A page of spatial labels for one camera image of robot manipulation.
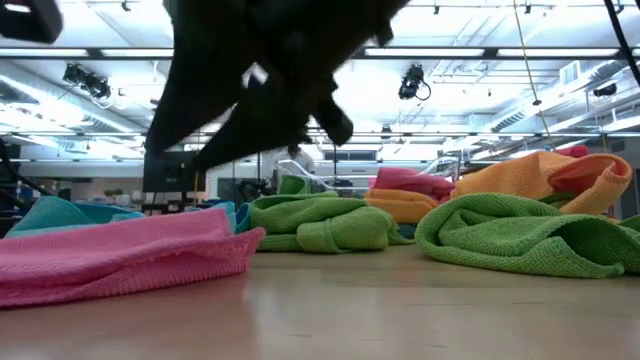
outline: orange towel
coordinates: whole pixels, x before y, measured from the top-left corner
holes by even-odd
[[[405,190],[373,189],[364,195],[364,199],[369,205],[391,214],[398,224],[417,224],[438,206],[427,195]]]
[[[560,211],[598,215],[618,200],[629,185],[631,174],[629,164],[614,155],[574,159],[542,151],[465,176],[456,183],[451,198],[493,192],[539,199],[570,192],[577,197]]]

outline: wooden table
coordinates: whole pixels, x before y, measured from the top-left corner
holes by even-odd
[[[0,359],[640,359],[640,278],[259,254],[249,274],[0,312]]]

